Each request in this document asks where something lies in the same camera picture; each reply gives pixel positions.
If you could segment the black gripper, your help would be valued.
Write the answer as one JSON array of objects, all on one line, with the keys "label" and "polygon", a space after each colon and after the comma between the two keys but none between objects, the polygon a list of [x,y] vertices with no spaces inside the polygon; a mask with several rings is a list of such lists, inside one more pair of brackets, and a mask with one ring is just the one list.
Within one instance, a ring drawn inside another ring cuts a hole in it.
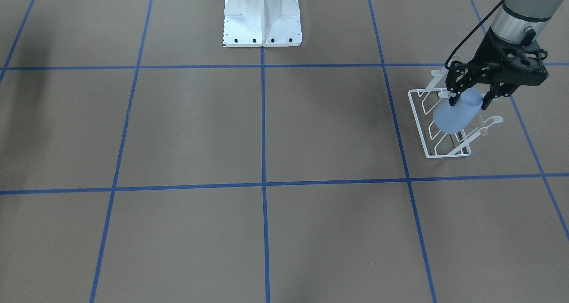
[{"label": "black gripper", "polygon": [[539,86],[548,77],[544,61],[548,52],[536,40],[515,44],[488,30],[474,57],[467,63],[454,60],[446,76],[449,105],[455,107],[461,93],[478,83],[489,84],[482,99],[486,110],[494,99],[510,97],[518,86]]}]

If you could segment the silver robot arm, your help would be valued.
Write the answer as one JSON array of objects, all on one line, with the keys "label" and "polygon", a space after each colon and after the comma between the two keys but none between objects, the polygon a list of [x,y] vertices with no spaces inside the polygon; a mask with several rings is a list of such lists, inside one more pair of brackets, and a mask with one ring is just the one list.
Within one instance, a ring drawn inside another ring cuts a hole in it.
[{"label": "silver robot arm", "polygon": [[520,86],[540,86],[549,76],[543,61],[548,52],[537,38],[564,0],[501,0],[496,14],[473,58],[463,63],[451,56],[446,88],[454,106],[468,88],[488,84],[481,109],[495,98],[510,97]]}]

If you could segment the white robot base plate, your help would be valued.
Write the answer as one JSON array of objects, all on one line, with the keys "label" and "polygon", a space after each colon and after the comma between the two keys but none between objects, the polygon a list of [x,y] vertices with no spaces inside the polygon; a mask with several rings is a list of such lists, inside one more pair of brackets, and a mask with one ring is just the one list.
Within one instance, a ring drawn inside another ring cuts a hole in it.
[{"label": "white robot base plate", "polygon": [[303,43],[299,0],[224,0],[222,44],[228,48]]}]

